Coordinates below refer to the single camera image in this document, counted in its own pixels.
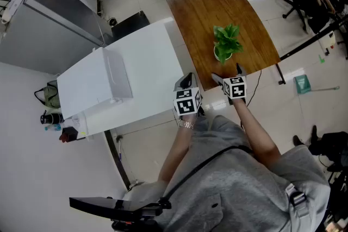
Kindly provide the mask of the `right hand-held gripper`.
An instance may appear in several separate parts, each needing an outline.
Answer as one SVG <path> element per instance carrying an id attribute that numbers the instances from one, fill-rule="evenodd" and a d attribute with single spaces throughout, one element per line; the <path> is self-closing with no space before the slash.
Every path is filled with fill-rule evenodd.
<path id="1" fill-rule="evenodd" d="M 245 102 L 245 96 L 247 93 L 247 85 L 244 79 L 244 77 L 247 76 L 247 73 L 239 63 L 236 63 L 236 67 L 237 75 L 233 78 L 222 79 L 216 73 L 212 73 L 212 79 L 221 87 L 224 94 L 227 96 L 230 105 L 233 105 L 234 99 L 242 99 Z"/>

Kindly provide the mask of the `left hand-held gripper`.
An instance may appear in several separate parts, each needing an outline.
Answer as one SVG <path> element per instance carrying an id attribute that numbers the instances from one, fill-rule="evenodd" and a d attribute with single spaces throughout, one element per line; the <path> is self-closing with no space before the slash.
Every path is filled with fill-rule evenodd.
<path id="1" fill-rule="evenodd" d="M 195 81 L 195 75 L 190 72 L 175 83 L 174 90 L 178 91 L 175 91 L 173 104 L 179 117 L 196 114 L 202 104 L 199 87 L 192 87 Z"/>

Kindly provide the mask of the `green plant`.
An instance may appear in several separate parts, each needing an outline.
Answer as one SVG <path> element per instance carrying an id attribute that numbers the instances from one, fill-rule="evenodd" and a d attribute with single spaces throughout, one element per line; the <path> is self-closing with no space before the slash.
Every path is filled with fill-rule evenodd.
<path id="1" fill-rule="evenodd" d="M 232 24 L 226 27 L 213 27 L 215 40 L 214 55 L 223 65 L 234 53 L 241 53 L 244 51 L 238 39 L 239 31 L 239 26 L 234 26 Z"/>

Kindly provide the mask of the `person's right forearm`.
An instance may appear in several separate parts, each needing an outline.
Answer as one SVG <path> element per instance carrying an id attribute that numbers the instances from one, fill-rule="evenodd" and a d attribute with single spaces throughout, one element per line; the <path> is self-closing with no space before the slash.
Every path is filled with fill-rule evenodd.
<path id="1" fill-rule="evenodd" d="M 270 168 L 281 157 L 278 147 L 242 99 L 233 99 L 232 102 L 256 159 Z"/>

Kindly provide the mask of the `person's left forearm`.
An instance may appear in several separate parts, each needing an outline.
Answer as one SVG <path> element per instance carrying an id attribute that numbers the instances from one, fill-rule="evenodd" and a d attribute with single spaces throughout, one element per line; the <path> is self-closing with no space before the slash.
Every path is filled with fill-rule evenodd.
<path id="1" fill-rule="evenodd" d="M 195 114 L 185 115 L 182 120 L 195 123 L 197 116 Z M 176 169 L 189 150 L 192 134 L 193 129 L 178 128 L 172 147 L 159 172 L 158 181 L 163 181 L 167 184 L 170 182 Z"/>

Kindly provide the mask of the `white cabinet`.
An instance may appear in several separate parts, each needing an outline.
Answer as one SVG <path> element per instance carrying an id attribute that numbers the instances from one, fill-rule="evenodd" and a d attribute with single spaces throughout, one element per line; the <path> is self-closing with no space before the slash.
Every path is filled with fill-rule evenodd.
<path id="1" fill-rule="evenodd" d="M 71 117 L 78 138 L 170 110 L 175 82 L 183 75 L 162 21 L 141 28 L 105 48 L 121 54 L 133 97 L 101 103 Z"/>

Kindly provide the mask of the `brown wooden table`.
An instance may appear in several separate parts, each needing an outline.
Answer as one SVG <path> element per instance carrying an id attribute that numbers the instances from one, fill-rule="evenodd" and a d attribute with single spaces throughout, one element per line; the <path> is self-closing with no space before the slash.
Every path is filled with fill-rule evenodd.
<path id="1" fill-rule="evenodd" d="M 166 0 L 188 48 L 205 91 L 216 87 L 212 73 L 237 75 L 239 64 L 248 74 L 280 62 L 278 52 L 248 0 Z M 214 55 L 214 26 L 239 26 L 241 53 L 224 64 Z"/>

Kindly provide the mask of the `green dustpan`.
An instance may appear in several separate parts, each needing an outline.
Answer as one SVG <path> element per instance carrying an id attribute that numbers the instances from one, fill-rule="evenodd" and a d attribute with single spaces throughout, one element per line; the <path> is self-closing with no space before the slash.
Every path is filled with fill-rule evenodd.
<path id="1" fill-rule="evenodd" d="M 294 82 L 295 82 L 296 91 L 298 95 L 304 95 L 309 92 L 336 91 L 340 89 L 340 86 L 329 87 L 324 89 L 312 89 L 309 79 L 305 74 L 294 77 Z"/>

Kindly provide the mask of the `black stand bar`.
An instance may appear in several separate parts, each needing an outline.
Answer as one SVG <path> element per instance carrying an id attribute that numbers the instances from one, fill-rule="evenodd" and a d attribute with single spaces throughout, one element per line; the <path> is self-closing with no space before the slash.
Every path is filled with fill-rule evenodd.
<path id="1" fill-rule="evenodd" d="M 342 26 L 344 23 L 348 21 L 348 14 L 345 15 L 343 18 L 340 18 L 333 23 L 331 23 L 327 28 L 322 30 L 321 32 L 314 35 L 309 40 L 305 41 L 303 44 L 299 45 L 298 47 L 294 48 L 290 52 L 286 53 L 285 55 L 280 57 L 280 60 L 283 61 L 284 59 L 296 54 L 297 52 L 303 50 L 304 48 L 308 47 L 309 45 L 313 44 L 315 41 L 318 41 L 325 35 L 329 34 L 330 32 L 339 29 L 340 26 Z"/>

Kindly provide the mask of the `black office chair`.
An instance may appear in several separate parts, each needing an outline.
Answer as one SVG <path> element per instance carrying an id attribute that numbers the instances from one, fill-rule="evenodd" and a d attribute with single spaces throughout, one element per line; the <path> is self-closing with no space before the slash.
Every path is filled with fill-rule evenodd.
<path id="1" fill-rule="evenodd" d="M 304 30 L 309 27 L 314 34 L 321 31 L 329 22 L 330 16 L 328 7 L 323 0 L 283 0 L 292 6 L 292 10 L 283 14 L 287 18 L 293 10 L 296 10 L 304 24 Z"/>

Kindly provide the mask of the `white control box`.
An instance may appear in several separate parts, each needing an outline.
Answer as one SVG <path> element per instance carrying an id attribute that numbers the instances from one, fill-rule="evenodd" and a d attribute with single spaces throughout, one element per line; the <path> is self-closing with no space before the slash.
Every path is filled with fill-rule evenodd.
<path id="1" fill-rule="evenodd" d="M 335 45 L 334 32 L 331 31 L 328 34 L 324 35 L 322 38 L 319 39 L 319 43 L 324 52 L 324 55 L 328 56 L 330 54 L 330 49 L 332 49 Z"/>

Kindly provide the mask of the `person's grey shirt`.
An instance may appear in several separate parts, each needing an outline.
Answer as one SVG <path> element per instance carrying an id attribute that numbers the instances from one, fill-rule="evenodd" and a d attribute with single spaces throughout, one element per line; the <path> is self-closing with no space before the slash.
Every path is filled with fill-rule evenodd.
<path id="1" fill-rule="evenodd" d="M 170 194 L 172 208 L 156 218 L 164 232 L 314 232 L 330 186 L 308 148 L 295 147 L 267 168 L 249 147 L 238 124 L 200 116 L 170 182 L 135 186 L 125 199 Z"/>

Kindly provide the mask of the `green bag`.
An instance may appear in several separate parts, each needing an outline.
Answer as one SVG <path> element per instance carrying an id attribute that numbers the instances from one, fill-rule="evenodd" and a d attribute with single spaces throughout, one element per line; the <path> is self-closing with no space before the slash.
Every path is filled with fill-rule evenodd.
<path id="1" fill-rule="evenodd" d="M 43 93 L 43 99 L 39 98 L 38 96 L 38 93 L 40 92 Z M 34 92 L 34 96 L 41 104 L 48 108 L 61 108 L 58 92 L 58 83 L 56 80 L 47 82 L 47 85 L 45 87 Z"/>

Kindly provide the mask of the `black flask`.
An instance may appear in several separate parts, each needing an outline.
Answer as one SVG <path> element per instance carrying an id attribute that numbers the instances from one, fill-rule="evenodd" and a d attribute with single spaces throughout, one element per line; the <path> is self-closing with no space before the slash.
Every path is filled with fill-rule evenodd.
<path id="1" fill-rule="evenodd" d="M 47 114 L 47 111 L 45 110 L 44 113 L 40 116 L 41 124 L 61 124 L 64 121 L 65 120 L 61 113 Z"/>

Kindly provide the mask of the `black chest-mounted device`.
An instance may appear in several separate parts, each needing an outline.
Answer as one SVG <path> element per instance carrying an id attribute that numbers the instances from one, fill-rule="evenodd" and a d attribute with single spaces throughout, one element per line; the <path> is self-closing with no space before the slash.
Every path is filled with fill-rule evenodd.
<path id="1" fill-rule="evenodd" d="M 110 219 L 115 232 L 163 232 L 154 218 L 171 209 L 166 198 L 139 202 L 111 197 L 70 197 L 69 202 L 74 209 Z"/>

